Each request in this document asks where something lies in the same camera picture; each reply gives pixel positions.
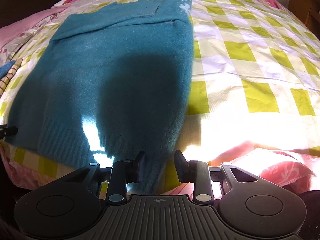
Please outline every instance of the bed sheet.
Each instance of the bed sheet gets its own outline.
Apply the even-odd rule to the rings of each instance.
[[[14,58],[23,63],[0,99],[6,123],[21,84],[49,39],[72,13],[91,13],[109,3],[137,0],[78,0],[44,26]],[[210,161],[244,141],[320,156],[320,43],[286,10],[256,0],[193,0],[194,64],[185,122],[177,149],[188,159]],[[5,158],[45,179],[73,169],[35,153],[3,145]],[[98,160],[110,166],[111,160]],[[178,182],[168,162],[163,192]]]

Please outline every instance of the sunlight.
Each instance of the sunlight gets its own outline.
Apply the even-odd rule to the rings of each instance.
[[[182,154],[187,161],[199,160],[202,162],[208,162],[213,159],[210,151],[203,151],[202,147],[195,145],[189,145]]]
[[[91,117],[82,117],[82,128],[85,136],[88,139],[90,151],[94,153],[93,157],[100,164],[101,168],[111,167],[115,159],[114,156],[108,158],[105,153],[105,148],[100,146],[99,133],[96,126],[96,121]]]
[[[222,198],[222,193],[221,193],[221,189],[220,189],[220,182],[211,181],[211,186],[212,186],[212,192],[214,195],[214,199]]]
[[[135,184],[134,182],[131,182],[131,183],[127,184],[127,192],[128,192],[128,194],[132,194],[130,191],[132,190],[134,184]]]
[[[100,146],[98,129],[95,120],[92,118],[82,118],[82,128],[85,136],[88,139],[90,151],[104,151],[104,147]]]
[[[103,153],[95,153],[93,154],[93,157],[96,162],[100,164],[101,168],[111,167],[115,160],[114,156],[112,158],[108,158],[107,155]]]
[[[256,176],[262,171],[269,170],[270,167],[283,162],[298,162],[296,159],[274,153],[265,149],[257,148],[248,155],[238,158],[235,162],[231,161],[235,166],[244,169]]]
[[[290,154],[293,158],[297,159],[298,162],[305,164],[301,154],[295,153],[295,152],[287,152],[287,153]]]

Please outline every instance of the wooden cabinet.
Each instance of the wooden cabinet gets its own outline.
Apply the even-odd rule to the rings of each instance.
[[[290,0],[288,9],[320,38],[320,0]]]

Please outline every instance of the metal screw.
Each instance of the metal screw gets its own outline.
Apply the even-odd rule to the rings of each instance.
[[[112,202],[120,202],[124,199],[124,196],[120,194],[112,194],[109,196],[109,200]]]
[[[208,202],[211,199],[212,199],[211,196],[209,196],[207,194],[199,194],[196,196],[196,200],[201,201],[201,202]]]

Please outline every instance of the blue cloth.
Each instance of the blue cloth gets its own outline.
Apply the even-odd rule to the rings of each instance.
[[[8,125],[18,133],[5,140],[74,168],[144,150],[137,191],[153,191],[187,106],[190,7],[139,0],[70,15],[17,93]]]
[[[2,79],[8,73],[8,71],[10,70],[10,68],[12,68],[14,63],[16,63],[16,61],[12,60],[0,67],[0,79]]]

